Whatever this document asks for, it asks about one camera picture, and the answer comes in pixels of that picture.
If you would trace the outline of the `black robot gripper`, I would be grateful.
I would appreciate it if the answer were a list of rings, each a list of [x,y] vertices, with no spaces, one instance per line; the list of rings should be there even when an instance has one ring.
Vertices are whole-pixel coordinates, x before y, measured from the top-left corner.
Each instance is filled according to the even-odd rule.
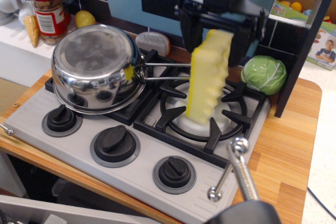
[[[250,0],[239,0],[233,9],[216,13],[203,0],[177,0],[175,12],[179,15],[185,49],[192,53],[203,41],[204,26],[229,31],[228,66],[239,65],[250,45],[265,35],[267,11]]]

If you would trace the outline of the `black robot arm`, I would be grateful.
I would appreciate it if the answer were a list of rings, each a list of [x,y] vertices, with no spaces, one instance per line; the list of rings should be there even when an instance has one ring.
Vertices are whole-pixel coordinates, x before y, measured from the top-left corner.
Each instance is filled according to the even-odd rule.
[[[177,0],[184,47],[192,52],[203,40],[203,30],[219,29],[233,33],[228,65],[239,65],[250,45],[260,41],[269,15],[250,0]]]

